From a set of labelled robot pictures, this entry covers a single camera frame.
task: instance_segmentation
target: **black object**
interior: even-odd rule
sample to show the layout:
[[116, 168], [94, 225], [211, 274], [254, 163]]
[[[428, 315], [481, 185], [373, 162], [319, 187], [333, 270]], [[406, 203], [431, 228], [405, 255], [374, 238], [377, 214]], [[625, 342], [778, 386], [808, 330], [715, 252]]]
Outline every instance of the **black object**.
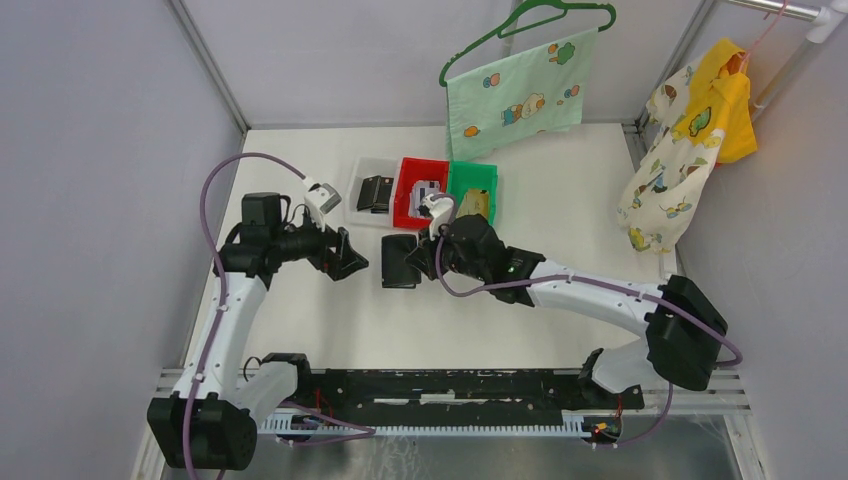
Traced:
[[[694, 315], [719, 335], [727, 334], [727, 322], [692, 280], [672, 275], [660, 290], [664, 300]], [[645, 320], [648, 360], [654, 370], [687, 390], [706, 390], [721, 343], [663, 306]]]
[[[185, 468], [182, 423], [186, 400], [175, 393], [154, 398], [147, 424], [171, 468]], [[244, 470], [256, 451], [256, 423], [249, 412], [210, 395], [195, 400], [191, 418], [191, 459], [198, 469]]]
[[386, 235], [381, 240], [383, 288], [415, 288], [421, 283], [421, 272], [406, 263], [406, 256], [415, 250], [415, 235]]
[[[314, 370], [308, 378], [298, 372], [298, 389], [289, 401], [314, 405], [320, 390], [335, 418], [359, 425], [562, 425], [562, 410], [618, 408], [618, 394], [586, 397], [574, 370]], [[422, 397], [432, 394], [487, 401], [446, 408]], [[626, 409], [645, 407], [637, 386], [622, 392], [621, 401]]]
[[394, 183], [394, 178], [380, 177], [377, 196], [374, 199], [374, 206], [371, 207], [371, 213], [389, 213], [389, 202], [392, 200], [392, 185]]
[[370, 210], [377, 201], [377, 189], [380, 186], [380, 176], [375, 175], [362, 180], [362, 189], [359, 191], [359, 199], [356, 201], [356, 211]]
[[[444, 239], [441, 258], [436, 258], [436, 247]], [[545, 261], [541, 254], [506, 247], [494, 229], [480, 215], [457, 218], [449, 230], [436, 241], [429, 232], [419, 232], [419, 245], [408, 257], [407, 263], [427, 278], [436, 278], [436, 262], [441, 262], [442, 272], [452, 271], [482, 280], [484, 284], [526, 280], [533, 270]], [[701, 319], [720, 335], [727, 333], [727, 322], [706, 296], [688, 278], [674, 275], [666, 285], [660, 286], [663, 299]], [[489, 293], [506, 303], [533, 306], [526, 287], [490, 290]], [[688, 390], [703, 391], [709, 384], [721, 344], [685, 318], [662, 306], [645, 315], [648, 322], [646, 339], [648, 361], [666, 380]], [[592, 394], [588, 382], [591, 367], [600, 351], [593, 353], [584, 365], [583, 384], [587, 394]]]
[[[226, 272], [258, 276], [270, 288], [271, 278], [284, 262], [305, 258], [333, 280], [342, 280], [368, 266], [368, 260], [351, 248], [343, 227], [338, 232], [330, 227], [321, 231], [308, 209], [303, 210], [300, 227], [286, 223], [276, 193], [245, 195], [241, 211], [241, 223], [230, 232], [219, 252]], [[236, 236], [239, 243], [234, 243]]]

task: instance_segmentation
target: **black wallet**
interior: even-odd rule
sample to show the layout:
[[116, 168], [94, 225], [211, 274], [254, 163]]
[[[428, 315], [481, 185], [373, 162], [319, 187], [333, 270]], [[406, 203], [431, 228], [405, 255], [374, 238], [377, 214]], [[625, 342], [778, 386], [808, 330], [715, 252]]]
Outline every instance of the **black wallet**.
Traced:
[[421, 272], [407, 265], [406, 256], [418, 246], [415, 235], [386, 235], [381, 243], [383, 288], [415, 288]]

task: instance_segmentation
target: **white table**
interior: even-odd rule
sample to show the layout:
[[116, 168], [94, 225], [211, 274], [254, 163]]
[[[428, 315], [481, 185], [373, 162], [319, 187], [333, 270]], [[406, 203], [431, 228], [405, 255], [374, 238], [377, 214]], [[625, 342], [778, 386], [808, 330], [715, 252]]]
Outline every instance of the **white table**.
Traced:
[[[286, 159], [339, 192], [358, 157], [444, 158], [444, 127], [251, 131], [245, 152]], [[621, 279], [659, 282], [661, 259], [633, 251], [615, 220], [615, 205], [633, 175], [621, 126], [579, 125], [499, 149], [483, 163], [498, 166], [498, 236], [507, 245]], [[261, 159], [238, 168], [219, 242], [240, 220], [244, 194], [271, 191], [302, 198], [302, 184]], [[380, 286], [380, 238], [399, 230], [345, 225], [338, 207], [331, 226], [350, 230], [370, 267], [333, 282], [306, 261], [285, 264], [256, 316], [245, 358], [306, 353], [313, 368], [578, 367], [598, 347], [633, 339], [619, 328], [563, 310], [507, 305], [487, 293], [459, 299], [438, 282], [414, 290]], [[665, 263], [666, 270], [676, 268]], [[454, 288], [478, 282], [455, 274]], [[192, 348], [211, 298], [207, 282]]]

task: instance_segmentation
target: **item in bin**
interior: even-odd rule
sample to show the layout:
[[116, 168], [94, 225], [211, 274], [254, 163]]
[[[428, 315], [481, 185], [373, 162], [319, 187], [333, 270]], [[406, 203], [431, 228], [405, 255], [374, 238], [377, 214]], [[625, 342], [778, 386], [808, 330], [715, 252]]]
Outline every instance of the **item in bin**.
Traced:
[[392, 185], [395, 179], [381, 177], [378, 183], [377, 196], [374, 199], [374, 206], [371, 207], [371, 213], [389, 213], [389, 202], [392, 200]]
[[489, 192], [479, 188], [469, 188], [462, 197], [456, 216], [458, 218], [477, 213], [483, 215], [486, 220], [489, 219]]
[[421, 272], [406, 263], [406, 256], [418, 246], [415, 235], [400, 234], [383, 237], [382, 250], [383, 288], [415, 288], [421, 283]]
[[412, 218], [427, 218], [418, 211], [418, 208], [424, 204], [424, 197], [431, 193], [441, 192], [439, 182], [432, 180], [419, 180], [412, 186], [412, 193], [409, 195], [409, 216]]
[[356, 211], [374, 208], [377, 200], [377, 187], [380, 184], [380, 176], [374, 175], [362, 180], [362, 189], [359, 191], [359, 199], [356, 201]]

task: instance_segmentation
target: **green cloth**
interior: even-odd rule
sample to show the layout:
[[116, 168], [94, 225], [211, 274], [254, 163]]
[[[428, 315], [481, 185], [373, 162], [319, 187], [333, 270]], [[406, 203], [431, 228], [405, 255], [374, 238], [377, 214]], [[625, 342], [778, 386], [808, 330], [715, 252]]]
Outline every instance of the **green cloth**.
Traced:
[[448, 159], [473, 160], [580, 123], [597, 36], [588, 30], [448, 80]]

